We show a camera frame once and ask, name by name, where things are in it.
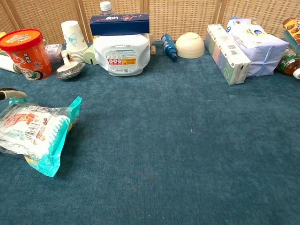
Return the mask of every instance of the woven screen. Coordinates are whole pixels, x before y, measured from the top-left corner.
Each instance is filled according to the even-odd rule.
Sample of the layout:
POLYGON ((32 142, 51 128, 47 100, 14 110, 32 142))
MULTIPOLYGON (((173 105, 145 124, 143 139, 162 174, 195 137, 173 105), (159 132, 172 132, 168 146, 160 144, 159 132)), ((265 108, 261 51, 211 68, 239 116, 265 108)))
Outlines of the woven screen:
POLYGON ((0 20, 0 32, 9 33, 9 32, 14 31, 15 29, 14 29, 12 23, 10 22, 8 15, 4 11, 4 8, 1 4, 0 4, 0 15, 2 16, 2 18, 0 20))
MULTIPOLYGON (((101 13, 100 2, 102 0, 82 0, 82 5, 85 12, 85 24, 88 35, 91 36, 90 31, 90 18, 92 15, 98 15, 101 13)), ((111 0, 112 10, 115 13, 140 13, 140 1, 139 0, 111 0)))
POLYGON ((73 0, 10 0, 21 28, 37 28, 49 43, 64 43, 60 24, 77 20, 73 0))
POLYGON ((212 24, 216 0, 149 0, 150 33, 160 40, 165 33, 177 39, 186 32, 198 33, 203 39, 212 24))
POLYGON ((299 11, 300 0, 227 0, 222 26, 227 26, 232 15, 257 18, 266 32, 282 37, 282 22, 299 17, 299 11))

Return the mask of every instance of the teal carpet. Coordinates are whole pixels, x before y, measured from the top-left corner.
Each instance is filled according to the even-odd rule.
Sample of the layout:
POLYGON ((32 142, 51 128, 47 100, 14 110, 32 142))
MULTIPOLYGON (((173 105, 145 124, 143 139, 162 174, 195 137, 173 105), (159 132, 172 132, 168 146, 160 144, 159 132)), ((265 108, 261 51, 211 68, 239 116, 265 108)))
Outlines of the teal carpet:
POLYGON ((0 87, 49 107, 82 97, 54 178, 0 154, 1 225, 300 224, 291 76, 228 86, 208 51, 173 63, 157 43, 139 76, 86 65, 73 80, 32 82, 1 70, 0 87))

